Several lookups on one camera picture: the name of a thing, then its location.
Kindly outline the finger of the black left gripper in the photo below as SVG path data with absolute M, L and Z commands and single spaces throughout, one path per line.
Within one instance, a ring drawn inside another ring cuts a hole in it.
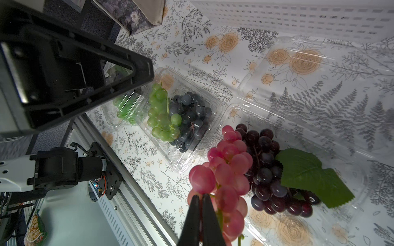
M 151 82 L 152 60 L 75 29 L 27 27 L 44 99 L 27 107 L 35 129 L 53 127 Z

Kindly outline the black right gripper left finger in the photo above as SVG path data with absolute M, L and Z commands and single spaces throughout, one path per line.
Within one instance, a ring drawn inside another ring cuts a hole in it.
M 200 224 L 202 221 L 203 196 L 192 197 L 177 246 L 198 246 L 200 244 Z

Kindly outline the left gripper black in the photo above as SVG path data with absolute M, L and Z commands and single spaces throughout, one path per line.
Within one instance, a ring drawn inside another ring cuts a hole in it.
M 16 1 L 1 1 L 1 136 L 35 134 L 101 102 L 102 45 Z

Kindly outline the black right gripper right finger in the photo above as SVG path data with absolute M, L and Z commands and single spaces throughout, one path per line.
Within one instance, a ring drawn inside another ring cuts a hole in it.
M 226 246 L 208 194 L 204 194 L 202 198 L 202 235 L 203 246 Z

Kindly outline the clear plastic clamshell container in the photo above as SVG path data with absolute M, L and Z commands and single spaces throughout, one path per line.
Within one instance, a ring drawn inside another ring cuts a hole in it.
M 106 84 L 111 84 L 131 74 L 131 70 L 114 63 L 106 62 L 104 75 Z M 147 86 L 127 91 L 101 105 L 107 123 L 119 131 L 124 125 L 135 124 L 137 107 L 143 101 Z

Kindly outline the dark red grape bunch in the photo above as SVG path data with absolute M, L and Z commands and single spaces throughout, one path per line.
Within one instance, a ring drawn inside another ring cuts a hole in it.
M 243 141 L 252 157 L 246 177 L 255 210 L 309 218 L 315 206 L 338 208 L 355 198 L 338 173 L 324 168 L 316 155 L 295 148 L 281 149 L 273 130 L 247 128 Z

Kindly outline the green grape bunch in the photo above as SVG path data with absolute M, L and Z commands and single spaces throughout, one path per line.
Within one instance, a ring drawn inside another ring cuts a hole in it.
M 173 108 L 170 107 L 170 98 L 162 84 L 152 85 L 148 102 L 150 107 L 147 125 L 151 128 L 153 137 L 163 142 L 174 142 L 180 137 L 182 117 L 178 114 L 177 107 L 175 112 L 171 111 Z
M 113 69 L 115 81 L 131 74 L 131 70 L 121 67 L 119 65 L 114 65 Z M 131 125 L 135 125 L 135 107 L 137 106 L 137 100 L 140 98 L 141 94 L 142 89 L 137 88 L 125 94 L 122 94 L 121 96 L 118 96 L 116 99 L 114 99 L 113 104 L 118 109 L 117 117 L 124 121 L 128 121 Z

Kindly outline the dark blue grape bunch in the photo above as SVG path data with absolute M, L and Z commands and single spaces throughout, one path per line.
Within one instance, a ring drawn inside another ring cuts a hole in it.
M 176 94 L 170 100 L 171 111 L 178 109 L 182 117 L 180 137 L 170 144 L 178 151 L 185 153 L 194 151 L 207 132 L 211 118 L 211 104 L 200 94 L 188 91 L 183 95 Z

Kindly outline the pink grape bunch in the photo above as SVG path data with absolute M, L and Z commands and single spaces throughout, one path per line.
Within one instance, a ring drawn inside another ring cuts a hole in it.
M 251 189 L 246 172 L 252 167 L 252 157 L 243 141 L 246 130 L 243 124 L 236 128 L 225 125 L 221 130 L 222 140 L 208 150 L 208 161 L 189 172 L 192 189 L 187 197 L 188 205 L 194 196 L 202 199 L 203 195 L 209 195 L 227 246 L 242 240 L 248 213 L 243 195 Z

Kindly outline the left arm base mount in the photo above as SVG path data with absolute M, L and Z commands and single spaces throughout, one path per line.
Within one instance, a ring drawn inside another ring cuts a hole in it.
M 124 181 L 121 173 L 94 141 L 89 150 L 72 142 L 73 149 L 56 147 L 30 156 L 36 162 L 34 176 L 27 179 L 34 190 L 68 189 L 79 182 L 91 181 L 102 189 L 102 196 L 112 199 Z

